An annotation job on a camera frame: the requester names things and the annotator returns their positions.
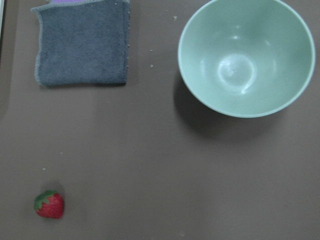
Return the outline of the cream rabbit tray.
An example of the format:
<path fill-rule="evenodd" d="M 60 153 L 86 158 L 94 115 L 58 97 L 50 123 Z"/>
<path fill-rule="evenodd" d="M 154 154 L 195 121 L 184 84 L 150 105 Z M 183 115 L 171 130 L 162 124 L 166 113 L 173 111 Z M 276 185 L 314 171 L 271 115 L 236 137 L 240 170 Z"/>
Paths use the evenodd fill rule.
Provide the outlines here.
<path fill-rule="evenodd" d="M 4 7 L 5 7 L 5 0 L 0 0 L 0 30 L 2 29 L 2 24 L 3 24 Z"/>

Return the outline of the green bowl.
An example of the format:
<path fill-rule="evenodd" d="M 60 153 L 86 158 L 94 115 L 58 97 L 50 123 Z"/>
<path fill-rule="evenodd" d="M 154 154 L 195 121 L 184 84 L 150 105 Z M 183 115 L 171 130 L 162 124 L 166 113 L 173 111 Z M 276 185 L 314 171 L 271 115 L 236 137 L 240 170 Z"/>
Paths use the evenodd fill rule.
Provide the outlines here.
<path fill-rule="evenodd" d="M 302 17 L 280 0 L 211 0 L 186 23 L 178 43 L 190 93 L 223 115 L 277 113 L 305 91 L 316 48 Z"/>

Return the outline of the red strawberry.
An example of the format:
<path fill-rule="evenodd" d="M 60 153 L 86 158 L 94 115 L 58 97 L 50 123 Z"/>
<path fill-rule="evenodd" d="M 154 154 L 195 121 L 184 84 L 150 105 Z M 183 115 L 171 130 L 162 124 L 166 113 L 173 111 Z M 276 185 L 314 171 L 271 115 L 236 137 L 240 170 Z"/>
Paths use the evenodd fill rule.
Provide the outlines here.
<path fill-rule="evenodd" d="M 34 199 L 33 208 L 42 218 L 61 219 L 64 214 L 64 199 L 57 191 L 46 190 Z"/>

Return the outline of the grey folded cloth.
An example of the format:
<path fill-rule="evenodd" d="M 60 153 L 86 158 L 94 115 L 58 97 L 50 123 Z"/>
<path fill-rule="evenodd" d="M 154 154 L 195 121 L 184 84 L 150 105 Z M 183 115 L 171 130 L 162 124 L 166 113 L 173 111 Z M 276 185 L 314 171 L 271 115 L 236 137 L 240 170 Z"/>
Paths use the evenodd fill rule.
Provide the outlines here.
<path fill-rule="evenodd" d="M 51 0 L 33 7 L 39 22 L 36 82 L 126 84 L 130 8 L 128 0 Z"/>

